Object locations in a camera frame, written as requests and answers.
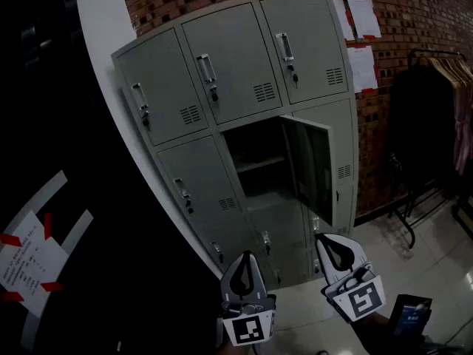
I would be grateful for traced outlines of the person's left forearm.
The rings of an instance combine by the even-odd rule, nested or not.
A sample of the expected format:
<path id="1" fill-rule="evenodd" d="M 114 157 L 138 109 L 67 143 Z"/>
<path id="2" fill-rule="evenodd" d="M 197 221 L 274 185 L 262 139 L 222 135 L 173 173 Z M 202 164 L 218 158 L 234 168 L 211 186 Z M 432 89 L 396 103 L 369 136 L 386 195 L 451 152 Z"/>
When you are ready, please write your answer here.
<path id="1" fill-rule="evenodd" d="M 214 355 L 258 355 L 254 345 L 233 346 L 230 342 L 221 344 Z"/>

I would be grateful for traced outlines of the dark low platform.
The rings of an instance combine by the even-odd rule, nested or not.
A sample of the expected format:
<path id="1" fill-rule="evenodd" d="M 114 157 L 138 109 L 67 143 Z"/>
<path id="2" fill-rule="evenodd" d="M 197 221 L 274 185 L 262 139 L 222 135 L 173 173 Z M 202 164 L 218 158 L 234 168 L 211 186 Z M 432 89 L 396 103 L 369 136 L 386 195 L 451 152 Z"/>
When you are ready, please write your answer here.
<path id="1" fill-rule="evenodd" d="M 465 233 L 473 241 L 473 195 L 461 197 L 453 206 L 454 219 L 461 225 Z"/>

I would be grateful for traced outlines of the black clothes rack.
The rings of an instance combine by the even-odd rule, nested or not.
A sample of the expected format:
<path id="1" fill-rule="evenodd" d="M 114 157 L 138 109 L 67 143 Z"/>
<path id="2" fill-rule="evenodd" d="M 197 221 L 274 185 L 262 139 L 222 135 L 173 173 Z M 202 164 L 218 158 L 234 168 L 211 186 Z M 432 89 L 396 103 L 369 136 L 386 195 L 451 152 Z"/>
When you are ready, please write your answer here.
<path id="1" fill-rule="evenodd" d="M 466 56 L 460 52 L 438 50 L 434 48 L 414 48 L 409 51 L 407 59 L 407 69 L 416 65 L 422 64 L 431 66 L 427 61 L 427 58 L 446 58 L 449 60 L 457 59 L 466 62 Z M 453 90 L 453 101 L 455 101 L 455 93 L 459 90 Z M 471 119 L 471 125 L 473 129 L 473 116 Z M 466 193 L 473 192 L 473 159 L 470 160 L 465 168 L 462 175 L 459 175 L 455 170 L 454 166 L 454 153 L 453 153 L 453 172 L 444 180 L 431 180 L 425 184 L 424 187 L 418 191 L 411 191 L 408 189 L 399 179 L 399 172 L 401 170 L 395 156 L 391 154 L 389 147 L 388 138 L 388 155 L 389 155 L 389 166 L 394 176 L 394 182 L 392 192 L 397 192 L 401 187 L 406 189 L 406 197 L 400 202 L 396 203 L 389 211 L 390 217 L 397 217 L 410 235 L 409 246 L 413 247 L 416 241 L 415 233 L 413 230 L 413 224 L 409 221 L 409 217 L 412 214 L 413 209 L 417 204 L 424 202 L 430 197 L 434 196 L 436 192 L 444 190 L 447 197 L 451 197 L 455 192 L 460 193 L 460 197 L 465 197 Z"/>

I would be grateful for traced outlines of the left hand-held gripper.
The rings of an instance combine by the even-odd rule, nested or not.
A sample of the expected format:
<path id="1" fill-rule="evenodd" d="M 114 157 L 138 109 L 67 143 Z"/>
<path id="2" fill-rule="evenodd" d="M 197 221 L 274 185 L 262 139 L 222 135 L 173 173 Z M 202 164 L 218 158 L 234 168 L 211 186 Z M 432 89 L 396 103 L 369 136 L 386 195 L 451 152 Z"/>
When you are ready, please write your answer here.
<path id="1" fill-rule="evenodd" d="M 222 323 L 236 347 L 267 342 L 273 336 L 276 316 L 276 295 L 267 295 L 258 261 L 250 251 L 247 255 L 248 301 L 241 300 L 246 290 L 243 253 L 230 263 L 220 280 L 220 291 L 225 301 L 222 304 Z"/>

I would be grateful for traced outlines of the grey metal locker cabinet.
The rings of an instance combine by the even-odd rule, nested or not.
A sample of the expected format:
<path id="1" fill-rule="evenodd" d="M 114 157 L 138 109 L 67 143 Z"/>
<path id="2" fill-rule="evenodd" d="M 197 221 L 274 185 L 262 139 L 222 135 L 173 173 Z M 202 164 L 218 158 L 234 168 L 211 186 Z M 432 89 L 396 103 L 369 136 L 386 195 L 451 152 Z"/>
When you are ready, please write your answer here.
<path id="1" fill-rule="evenodd" d="M 350 233 L 358 181 L 353 76 L 333 1 L 225 1 L 152 30 L 112 60 L 156 172 L 212 264 L 225 270 L 250 250 L 270 289 L 320 277 L 316 233 Z M 294 197 L 281 115 L 333 129 L 333 226 Z"/>

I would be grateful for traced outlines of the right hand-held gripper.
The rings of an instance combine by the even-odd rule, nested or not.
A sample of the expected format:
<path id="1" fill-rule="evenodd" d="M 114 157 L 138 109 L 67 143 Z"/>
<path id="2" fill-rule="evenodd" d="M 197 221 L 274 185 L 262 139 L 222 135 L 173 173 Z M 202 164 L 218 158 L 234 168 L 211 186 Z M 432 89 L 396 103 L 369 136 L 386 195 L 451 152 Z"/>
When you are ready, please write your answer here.
<path id="1" fill-rule="evenodd" d="M 358 242 L 340 234 L 317 234 L 316 250 L 325 279 L 332 284 L 324 296 L 346 322 L 356 322 L 385 305 L 381 277 L 373 273 L 372 263 L 363 264 L 366 254 Z M 341 279 L 342 271 L 348 270 L 352 272 Z"/>

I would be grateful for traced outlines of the white printed notice red tape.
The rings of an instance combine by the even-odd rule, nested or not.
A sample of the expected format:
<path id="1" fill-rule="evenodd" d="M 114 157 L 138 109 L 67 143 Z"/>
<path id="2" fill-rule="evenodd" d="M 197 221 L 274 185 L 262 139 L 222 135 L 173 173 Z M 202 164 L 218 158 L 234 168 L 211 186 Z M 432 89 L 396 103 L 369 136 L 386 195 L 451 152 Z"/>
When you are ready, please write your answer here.
<path id="1" fill-rule="evenodd" d="M 42 285 L 57 281 L 69 255 L 54 238 L 44 236 L 44 227 L 33 212 L 28 212 L 13 235 L 21 246 L 5 245 L 0 250 L 0 285 L 18 293 L 21 304 L 40 317 L 50 295 Z"/>

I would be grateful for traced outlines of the grey locker door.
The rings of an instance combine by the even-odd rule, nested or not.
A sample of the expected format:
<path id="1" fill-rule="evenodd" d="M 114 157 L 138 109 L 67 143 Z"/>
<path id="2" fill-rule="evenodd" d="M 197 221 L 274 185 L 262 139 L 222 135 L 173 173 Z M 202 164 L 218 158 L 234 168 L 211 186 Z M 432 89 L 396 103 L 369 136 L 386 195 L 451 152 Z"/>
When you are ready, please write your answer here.
<path id="1" fill-rule="evenodd" d="M 294 197 L 327 225 L 336 224 L 336 150 L 331 126 L 281 115 Z"/>

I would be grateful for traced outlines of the black smartphone on wrist mount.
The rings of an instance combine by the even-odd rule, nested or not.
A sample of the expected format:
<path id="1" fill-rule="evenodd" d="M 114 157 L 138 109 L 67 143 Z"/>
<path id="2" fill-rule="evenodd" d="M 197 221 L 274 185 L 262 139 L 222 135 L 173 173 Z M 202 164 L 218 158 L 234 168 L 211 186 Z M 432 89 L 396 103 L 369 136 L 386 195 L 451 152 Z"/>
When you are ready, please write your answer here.
<path id="1" fill-rule="evenodd" d="M 404 337 L 420 336 L 432 313 L 431 306 L 431 298 L 399 294 L 389 318 L 392 334 Z"/>

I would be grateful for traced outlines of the black hanging garment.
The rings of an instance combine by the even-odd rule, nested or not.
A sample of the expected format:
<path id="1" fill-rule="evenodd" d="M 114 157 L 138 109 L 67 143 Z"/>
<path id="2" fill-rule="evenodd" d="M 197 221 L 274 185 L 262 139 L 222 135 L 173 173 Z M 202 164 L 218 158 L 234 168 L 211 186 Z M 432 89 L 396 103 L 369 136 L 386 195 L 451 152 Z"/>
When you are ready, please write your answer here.
<path id="1" fill-rule="evenodd" d="M 416 64 L 395 78 L 388 138 L 400 182 L 411 191 L 453 172 L 453 87 L 434 67 Z"/>

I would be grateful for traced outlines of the person's right forearm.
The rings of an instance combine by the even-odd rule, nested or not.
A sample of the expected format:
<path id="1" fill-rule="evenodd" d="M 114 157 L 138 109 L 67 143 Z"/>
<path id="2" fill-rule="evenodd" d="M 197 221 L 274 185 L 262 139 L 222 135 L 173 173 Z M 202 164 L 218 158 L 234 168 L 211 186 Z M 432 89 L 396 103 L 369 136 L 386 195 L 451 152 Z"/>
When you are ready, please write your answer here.
<path id="1" fill-rule="evenodd" d="M 369 355 L 399 354 L 393 336 L 394 324 L 387 317 L 375 312 L 352 322 L 350 326 Z"/>

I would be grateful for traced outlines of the row of wooden hangers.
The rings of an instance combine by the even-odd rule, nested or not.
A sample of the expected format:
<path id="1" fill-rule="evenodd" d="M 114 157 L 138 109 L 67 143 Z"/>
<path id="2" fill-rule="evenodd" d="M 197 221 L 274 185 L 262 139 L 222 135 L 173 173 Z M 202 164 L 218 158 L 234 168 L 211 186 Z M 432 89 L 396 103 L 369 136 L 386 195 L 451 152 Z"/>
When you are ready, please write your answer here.
<path id="1" fill-rule="evenodd" d="M 427 58 L 427 61 L 448 81 L 454 91 L 473 87 L 473 72 L 465 61 L 433 57 Z"/>

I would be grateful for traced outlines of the pink hanging garment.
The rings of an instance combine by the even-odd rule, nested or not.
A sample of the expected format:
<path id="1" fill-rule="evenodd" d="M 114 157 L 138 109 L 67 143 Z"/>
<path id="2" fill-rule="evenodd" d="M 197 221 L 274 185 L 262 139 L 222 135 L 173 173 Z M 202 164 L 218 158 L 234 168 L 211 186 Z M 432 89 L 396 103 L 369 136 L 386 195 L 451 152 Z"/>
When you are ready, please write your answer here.
<path id="1" fill-rule="evenodd" d="M 459 175 L 465 171 L 467 163 L 473 159 L 473 83 L 461 83 L 455 93 L 455 145 L 454 166 Z"/>

